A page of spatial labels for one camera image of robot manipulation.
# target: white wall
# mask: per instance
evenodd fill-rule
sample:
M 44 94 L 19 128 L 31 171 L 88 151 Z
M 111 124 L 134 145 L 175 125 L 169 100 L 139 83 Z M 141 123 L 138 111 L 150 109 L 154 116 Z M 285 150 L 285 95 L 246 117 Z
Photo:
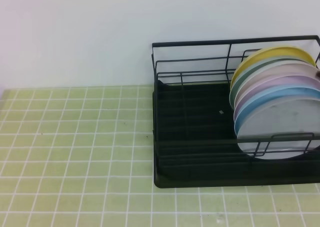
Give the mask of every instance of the white wall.
M 151 43 L 319 34 L 320 0 L 0 0 L 0 86 L 150 84 Z

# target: blue plate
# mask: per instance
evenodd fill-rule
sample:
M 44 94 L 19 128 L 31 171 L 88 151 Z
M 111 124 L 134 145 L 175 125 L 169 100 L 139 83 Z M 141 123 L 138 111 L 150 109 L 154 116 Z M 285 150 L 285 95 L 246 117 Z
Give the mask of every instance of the blue plate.
M 256 94 L 250 98 L 240 109 L 239 114 L 234 122 L 234 131 L 236 135 L 238 135 L 241 125 L 253 110 L 269 101 L 288 96 L 307 96 L 320 99 L 320 91 L 309 85 L 296 84 L 276 86 L 261 91 L 259 94 Z

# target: plate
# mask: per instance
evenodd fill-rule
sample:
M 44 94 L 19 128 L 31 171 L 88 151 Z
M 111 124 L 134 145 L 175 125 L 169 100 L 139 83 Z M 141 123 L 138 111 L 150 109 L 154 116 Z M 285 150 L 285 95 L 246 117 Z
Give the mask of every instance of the plate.
M 317 68 L 313 67 L 312 65 L 301 62 L 299 60 L 284 60 L 284 61 L 278 61 L 275 63 L 268 64 L 251 75 L 249 75 L 245 80 L 242 82 L 238 82 L 232 87 L 229 94 L 229 101 L 231 107 L 235 108 L 235 99 L 237 96 L 237 93 L 240 91 L 241 88 L 249 88 L 257 81 L 266 78 L 268 76 L 276 76 L 283 73 L 301 73 L 304 72 L 312 73 L 313 76 L 316 75 L 316 72 L 318 71 Z
M 289 96 L 306 96 L 320 99 L 320 91 L 309 85 L 282 85 L 266 89 L 250 98 L 238 111 L 234 122 L 234 132 L 238 135 L 239 129 L 246 118 L 259 106 L 276 99 Z
M 292 76 L 282 76 L 271 79 L 269 81 L 258 82 L 250 87 L 245 93 L 243 93 L 240 98 L 235 101 L 233 120 L 236 119 L 241 107 L 253 96 L 258 93 L 267 90 L 271 87 L 282 86 L 282 85 L 309 85 L 320 91 L 320 81 L 314 76 L 303 76 L 303 75 L 292 75 Z
M 320 100 L 306 96 L 285 97 L 266 103 L 245 120 L 237 138 L 270 138 L 274 134 L 314 133 L 320 134 Z M 267 151 L 304 150 L 308 140 L 270 142 Z M 244 152 L 254 152 L 258 143 L 238 143 Z M 259 152 L 265 151 L 268 143 L 261 142 Z M 320 140 L 312 140 L 308 150 L 320 146 Z M 287 159 L 303 154 L 299 152 L 266 153 L 256 158 L 264 160 Z
M 270 48 L 263 48 L 255 52 L 254 54 L 247 57 L 235 70 L 232 80 L 231 80 L 231 87 L 234 85 L 234 81 L 237 79 L 238 75 L 244 71 L 249 66 L 257 63 L 261 60 L 276 57 L 276 56 L 292 56 L 302 60 L 305 60 L 312 66 L 316 66 L 316 63 L 312 56 L 305 52 L 303 49 L 294 47 L 294 46 L 274 46 Z

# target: black tray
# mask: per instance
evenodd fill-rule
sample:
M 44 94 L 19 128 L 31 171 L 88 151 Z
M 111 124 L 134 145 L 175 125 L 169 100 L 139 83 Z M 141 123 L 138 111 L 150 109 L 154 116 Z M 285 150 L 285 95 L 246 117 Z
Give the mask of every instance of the black tray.
M 228 45 L 226 56 L 190 59 L 156 60 L 152 51 L 154 70 L 153 136 L 154 183 L 159 188 L 283 185 L 320 182 L 320 151 L 308 149 L 311 141 L 320 140 L 313 133 L 279 134 L 271 138 L 237 140 L 234 133 L 233 110 L 229 104 L 229 59 L 242 61 L 257 48 L 244 49 L 241 55 L 230 55 L 232 45 L 288 41 L 315 41 L 316 35 L 153 43 L 154 48 Z M 210 70 L 157 71 L 159 63 L 225 60 L 225 68 Z M 199 77 L 218 80 L 199 81 Z M 304 154 L 290 159 L 263 160 L 266 153 L 258 151 L 262 142 L 305 141 Z M 256 143 L 254 152 L 242 152 L 238 143 Z

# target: green tile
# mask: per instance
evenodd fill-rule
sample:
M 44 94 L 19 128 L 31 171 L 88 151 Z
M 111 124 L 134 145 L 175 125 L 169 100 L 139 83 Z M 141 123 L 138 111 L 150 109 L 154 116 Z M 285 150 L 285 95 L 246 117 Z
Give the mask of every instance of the green tile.
M 120 98 L 120 88 L 106 88 L 104 89 L 103 98 L 112 99 L 112 98 Z
M 88 176 L 107 176 L 109 172 L 109 162 L 91 162 Z
M 129 177 L 110 177 L 108 182 L 108 193 L 128 193 Z
M 132 147 L 115 147 L 113 149 L 112 160 L 114 161 L 130 161 L 132 159 Z
M 15 138 L 14 147 L 30 147 L 32 146 L 35 139 L 35 135 L 17 135 Z
M 136 119 L 136 110 L 120 109 L 118 120 L 134 121 Z
M 225 195 L 225 207 L 227 212 L 249 212 L 248 200 L 245 195 Z
M 84 99 L 86 96 L 86 89 L 71 89 L 69 99 Z
M 88 148 L 72 148 L 70 156 L 71 161 L 89 161 L 91 154 L 91 147 Z
M 101 99 L 103 97 L 103 88 L 92 88 L 88 89 L 86 92 L 87 99 Z
M 131 194 L 129 197 L 129 211 L 150 212 L 151 211 L 151 194 L 150 195 Z
M 152 176 L 152 162 L 133 162 L 132 176 Z
M 55 211 L 57 200 L 58 200 L 57 194 L 52 194 L 52 195 L 39 194 L 36 198 L 33 211 L 53 212 Z
M 4 122 L 0 129 L 1 134 L 16 134 L 20 127 L 19 122 Z
M 58 213 L 55 215 L 53 227 L 76 226 L 77 216 L 76 213 Z
M 66 100 L 49 100 L 47 110 L 63 110 L 65 108 Z
M 43 110 L 39 111 L 27 111 L 26 115 L 24 117 L 25 121 L 40 121 L 42 119 L 42 116 L 44 115 Z
M 281 227 L 302 227 L 304 223 L 300 214 L 279 214 L 279 223 Z
M 29 227 L 50 227 L 53 213 L 33 213 L 30 218 Z
M 249 201 L 252 212 L 274 212 L 274 206 L 271 195 L 254 194 L 249 195 Z
M 13 148 L 8 156 L 8 161 L 26 161 L 29 148 Z
M 102 109 L 118 109 L 119 107 L 119 99 L 104 99 L 102 101 Z
M 19 130 L 20 134 L 34 134 L 37 133 L 40 122 L 23 122 Z
M 99 110 L 101 106 L 101 99 L 85 99 L 83 109 L 84 110 Z
M 278 226 L 275 214 L 253 214 L 253 223 L 255 227 Z
M 116 146 L 133 146 L 134 134 L 133 133 L 116 133 L 114 145 Z
M 110 175 L 129 176 L 131 171 L 131 162 L 112 162 Z
M 39 128 L 39 133 L 56 133 L 58 129 L 59 122 L 53 122 L 53 121 L 44 121 L 41 123 L 40 128 Z
M 195 226 L 201 226 L 201 221 L 198 214 L 178 214 L 177 215 L 177 227 L 195 227 Z
M 70 147 L 74 142 L 74 134 L 57 134 L 53 146 Z
M 62 115 L 63 121 L 77 121 L 80 118 L 81 110 L 65 110 Z
M 152 215 L 152 227 L 176 227 L 175 214 L 154 213 Z
M 62 178 L 43 178 L 39 193 L 59 193 Z
M 116 123 L 117 132 L 134 132 L 135 122 L 130 120 L 119 120 Z
M 52 90 L 51 89 L 37 89 L 34 92 L 34 99 L 49 99 L 51 95 Z
M 134 147 L 133 160 L 135 161 L 152 161 L 154 150 L 152 147 Z
M 66 101 L 65 109 L 66 110 L 81 110 L 84 104 L 83 99 L 68 99 Z
M 45 176 L 64 176 L 67 163 L 64 162 L 49 162 L 46 166 Z
M 22 227 L 27 226 L 28 213 L 8 213 L 3 227 Z
M 77 121 L 62 121 L 60 122 L 58 133 L 75 133 L 77 126 Z
M 138 109 L 136 114 L 136 119 L 139 121 L 151 121 L 153 118 L 153 110 Z
M 105 199 L 105 211 L 126 212 L 128 205 L 128 195 L 107 194 Z
M 31 89 L 21 89 L 18 90 L 18 93 L 16 95 L 16 99 L 31 99 L 33 94 L 34 94 L 34 90 Z
M 47 106 L 48 100 L 32 100 L 29 106 L 30 110 L 44 110 Z
M 101 110 L 99 120 L 115 120 L 117 119 L 117 110 Z
M 94 143 L 94 134 L 76 134 L 74 146 L 92 146 Z
M 31 149 L 29 161 L 46 161 L 50 152 L 50 148 L 36 148 Z
M 67 161 L 69 159 L 71 147 L 69 148 L 53 148 L 49 157 L 49 161 Z
M 84 212 L 95 212 L 101 211 L 104 207 L 105 195 L 83 195 L 81 210 Z
M 70 162 L 66 176 L 86 176 L 88 169 L 87 162 Z
M 81 115 L 81 120 L 90 121 L 97 120 L 99 117 L 99 110 L 83 110 Z
M 35 137 L 33 146 L 35 147 L 49 147 L 54 141 L 54 134 L 39 134 Z
M 8 211 L 12 195 L 0 195 L 0 211 Z
M 44 121 L 58 121 L 61 118 L 62 110 L 47 110 L 44 113 L 43 120 Z
M 299 206 L 294 194 L 273 195 L 277 212 L 299 212 Z
M 2 176 L 20 176 L 24 165 L 24 163 L 7 162 L 2 171 Z
M 24 119 L 25 114 L 26 114 L 26 111 L 9 111 L 5 120 L 6 121 L 22 121 Z
M 252 227 L 250 214 L 228 214 L 227 218 L 229 227 Z
M 149 226 L 151 214 L 128 214 L 127 227 Z
M 111 147 L 94 147 L 92 150 L 92 161 L 109 161 L 111 159 Z
M 138 88 L 122 88 L 121 98 L 137 98 L 138 97 Z
M 68 92 L 68 89 L 55 89 L 52 91 L 51 99 L 66 99 Z
M 97 128 L 97 121 L 80 121 L 78 133 L 95 133 Z
M 137 100 L 136 99 L 121 99 L 120 109 L 136 109 Z
M 85 193 L 104 193 L 107 186 L 106 177 L 87 178 L 85 183 Z
M 15 192 L 17 183 L 18 178 L 0 178 L 0 193 L 5 194 Z
M 97 133 L 114 132 L 115 127 L 116 127 L 115 120 L 99 120 L 96 132 Z
M 176 201 L 173 194 L 156 194 L 153 196 L 152 210 L 154 212 L 175 212 Z
M 200 196 L 202 212 L 224 212 L 224 198 L 222 194 L 203 194 Z
M 79 215 L 78 227 L 100 227 L 100 213 L 81 213 Z
M 61 195 L 57 211 L 78 211 L 81 201 L 81 194 L 78 195 Z
M 320 212 L 319 194 L 298 194 L 298 199 L 302 212 Z
M 40 179 L 39 178 L 22 178 L 16 189 L 17 193 L 37 193 Z
M 95 135 L 94 146 L 112 146 L 113 143 L 113 133 L 97 133 Z
M 62 187 L 62 193 L 82 193 L 85 178 L 65 178 Z
M 31 211 L 35 195 L 15 195 L 9 211 Z
M 11 147 L 14 139 L 14 135 L 0 135 L 0 147 Z
M 42 176 L 45 168 L 45 163 L 32 163 L 26 164 L 23 172 L 23 176 Z
M 178 212 L 199 212 L 199 196 L 194 194 L 178 194 L 176 197 Z

